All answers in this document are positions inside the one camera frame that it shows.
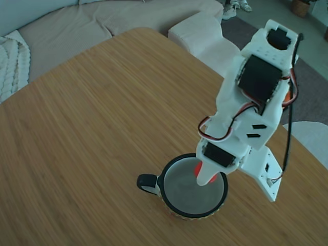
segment wooden table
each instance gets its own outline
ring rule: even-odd
[[[136,187],[215,112],[222,78],[150,29],[112,38],[0,105],[0,245],[328,245],[328,171],[296,140],[277,201],[241,172],[222,209],[170,216]],[[286,130],[269,147],[281,163]]]

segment potted plant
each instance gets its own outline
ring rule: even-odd
[[[316,2],[318,0],[293,0],[291,10],[299,17],[305,17],[309,8],[310,2]]]

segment black cable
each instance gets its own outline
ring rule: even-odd
[[[295,62],[296,62],[296,54],[297,54],[297,50],[298,50],[298,46],[300,44],[300,42],[304,39],[304,36],[302,33],[300,33],[297,37],[296,43],[295,43],[295,48],[293,51],[293,57],[292,57],[292,69],[291,72],[294,73],[294,78],[296,81],[296,74],[294,72],[294,66],[295,66]],[[294,88],[293,88],[293,83],[290,82],[290,94],[291,97],[293,97],[293,93],[294,93]],[[280,175],[279,178],[275,178],[272,180],[275,180],[275,182],[280,179],[284,173],[284,171],[286,170],[286,167],[288,165],[288,160],[289,160],[289,153],[290,153],[290,148],[291,148],[291,140],[292,140],[292,125],[293,125],[293,104],[291,103],[290,105],[287,106],[289,111],[288,111],[288,135],[287,135],[287,144],[286,144],[286,150],[285,150],[285,156],[283,158],[283,165],[282,165],[282,173]]]
[[[290,93],[293,95],[293,83],[290,84]],[[288,135],[287,135],[287,144],[285,150],[285,156],[283,158],[282,172],[286,170],[288,165],[289,153],[291,148],[291,140],[292,140],[292,124],[293,124],[293,104],[288,106]]]

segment white throw blanket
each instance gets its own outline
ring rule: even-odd
[[[30,57],[18,31],[0,37],[0,103],[28,84]]]

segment white 3d-printed robot arm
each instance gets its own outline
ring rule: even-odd
[[[216,98],[217,112],[199,126],[199,185],[218,172],[239,169],[257,181],[270,201],[276,199],[281,179],[272,179],[282,170],[265,144],[280,122],[297,38],[269,20],[233,59]]]

